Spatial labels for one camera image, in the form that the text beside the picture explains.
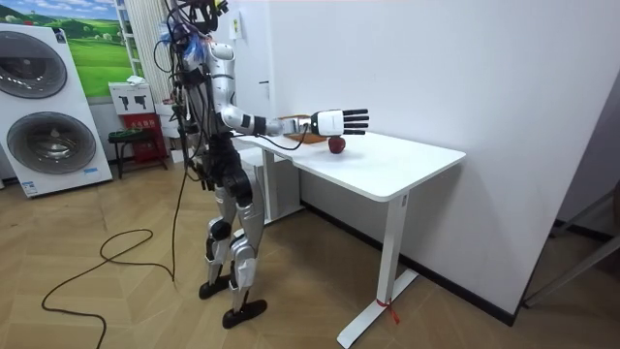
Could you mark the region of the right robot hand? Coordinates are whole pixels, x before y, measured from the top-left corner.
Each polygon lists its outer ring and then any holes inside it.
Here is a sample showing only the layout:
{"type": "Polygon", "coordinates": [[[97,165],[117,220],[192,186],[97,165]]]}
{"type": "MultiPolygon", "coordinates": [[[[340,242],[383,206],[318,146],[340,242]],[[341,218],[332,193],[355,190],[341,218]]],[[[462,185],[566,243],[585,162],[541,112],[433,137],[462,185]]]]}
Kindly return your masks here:
{"type": "Polygon", "coordinates": [[[369,124],[367,109],[318,111],[311,115],[311,132],[321,137],[364,135],[369,124]]]}

